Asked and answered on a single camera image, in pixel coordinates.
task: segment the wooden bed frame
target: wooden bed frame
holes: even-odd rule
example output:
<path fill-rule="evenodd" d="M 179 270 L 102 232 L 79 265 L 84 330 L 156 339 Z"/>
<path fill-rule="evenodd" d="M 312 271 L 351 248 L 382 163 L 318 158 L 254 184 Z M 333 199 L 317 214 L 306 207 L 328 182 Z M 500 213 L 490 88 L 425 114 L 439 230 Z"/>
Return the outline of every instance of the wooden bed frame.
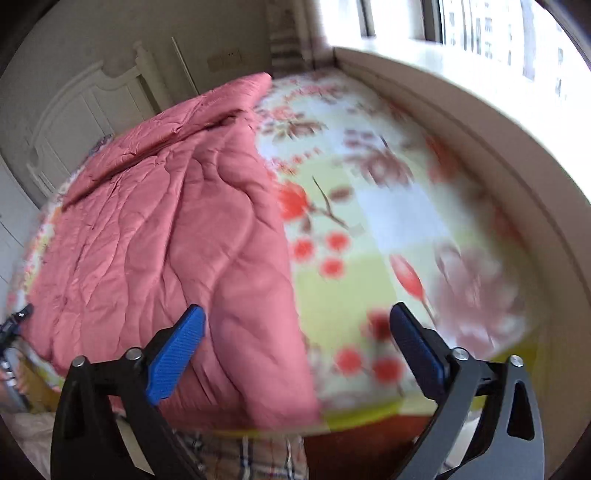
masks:
<path fill-rule="evenodd" d="M 50 197 L 105 135 L 118 135 L 172 106 L 154 62 L 140 41 L 135 65 L 117 78 L 99 61 L 67 82 L 47 105 L 31 138 L 27 169 Z"/>

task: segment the white wall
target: white wall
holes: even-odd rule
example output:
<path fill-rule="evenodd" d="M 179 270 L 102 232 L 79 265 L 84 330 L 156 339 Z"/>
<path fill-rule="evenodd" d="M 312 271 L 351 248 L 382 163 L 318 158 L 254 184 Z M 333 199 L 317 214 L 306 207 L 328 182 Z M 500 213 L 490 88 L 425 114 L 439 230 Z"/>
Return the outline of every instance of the white wall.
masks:
<path fill-rule="evenodd" d="M 111 76 L 131 68 L 136 40 L 154 55 L 174 101 L 189 98 L 172 35 L 202 93 L 271 66 L 264 0 L 61 0 L 33 28 L 0 77 L 0 151 L 36 203 L 44 196 L 27 174 L 28 140 L 51 98 L 98 60 Z M 211 73 L 207 58 L 232 47 L 245 64 Z"/>

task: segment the plaid fabric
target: plaid fabric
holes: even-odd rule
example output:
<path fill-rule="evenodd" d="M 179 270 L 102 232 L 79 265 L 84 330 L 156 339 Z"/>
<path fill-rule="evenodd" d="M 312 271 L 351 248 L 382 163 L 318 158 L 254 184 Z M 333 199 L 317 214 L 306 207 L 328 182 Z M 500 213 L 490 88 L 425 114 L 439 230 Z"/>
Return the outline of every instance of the plaid fabric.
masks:
<path fill-rule="evenodd" d="M 307 480 L 300 436 L 222 437 L 177 433 L 207 480 Z"/>

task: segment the door panel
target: door panel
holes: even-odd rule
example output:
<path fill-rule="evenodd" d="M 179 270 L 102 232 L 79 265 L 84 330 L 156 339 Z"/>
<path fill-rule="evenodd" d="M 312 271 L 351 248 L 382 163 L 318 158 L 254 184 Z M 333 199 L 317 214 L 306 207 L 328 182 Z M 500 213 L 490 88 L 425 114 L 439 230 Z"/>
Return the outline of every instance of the door panel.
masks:
<path fill-rule="evenodd" d="M 22 245 L 0 224 L 0 278 L 10 282 L 14 264 L 21 258 Z"/>
<path fill-rule="evenodd" d="M 38 214 L 39 210 L 0 157 L 0 223 L 19 244 L 25 245 Z"/>

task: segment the pink comforter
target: pink comforter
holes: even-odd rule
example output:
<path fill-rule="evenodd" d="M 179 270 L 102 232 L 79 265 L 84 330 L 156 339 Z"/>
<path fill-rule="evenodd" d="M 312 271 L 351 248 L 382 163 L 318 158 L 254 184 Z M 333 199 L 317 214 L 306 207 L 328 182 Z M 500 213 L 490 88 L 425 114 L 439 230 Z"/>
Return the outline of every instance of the pink comforter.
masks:
<path fill-rule="evenodd" d="M 138 125 L 70 188 L 24 328 L 64 374 L 145 346 L 187 305 L 207 332 L 173 396 L 177 428 L 313 424 L 319 407 L 298 327 L 287 243 L 254 146 L 266 74 Z"/>

